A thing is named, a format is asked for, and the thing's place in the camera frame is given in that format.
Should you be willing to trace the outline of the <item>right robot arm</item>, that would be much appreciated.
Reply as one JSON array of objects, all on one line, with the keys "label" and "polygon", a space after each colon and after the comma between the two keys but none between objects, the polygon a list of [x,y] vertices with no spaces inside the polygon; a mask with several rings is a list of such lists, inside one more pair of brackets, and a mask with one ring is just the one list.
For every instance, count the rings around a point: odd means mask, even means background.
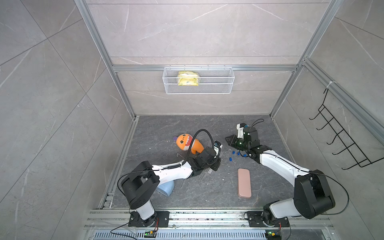
[{"label": "right robot arm", "polygon": [[294,187],[294,197],[264,206],[263,223],[272,227],[286,217],[312,219],[336,205],[327,177],[319,170],[302,168],[262,145],[255,127],[237,125],[238,133],[225,138],[227,144],[273,170]]}]

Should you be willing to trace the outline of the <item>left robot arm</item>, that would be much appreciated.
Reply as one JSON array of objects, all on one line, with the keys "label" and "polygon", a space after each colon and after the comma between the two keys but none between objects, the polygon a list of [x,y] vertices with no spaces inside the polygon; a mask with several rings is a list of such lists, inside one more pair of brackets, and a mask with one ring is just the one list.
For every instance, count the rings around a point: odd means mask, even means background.
[{"label": "left robot arm", "polygon": [[150,198],[155,190],[164,184],[179,179],[199,176],[206,169],[217,171],[221,148],[205,148],[201,153],[188,156],[181,162],[169,165],[151,165],[141,162],[132,172],[119,180],[118,189],[126,197],[134,216],[129,226],[149,227],[159,221]]}]

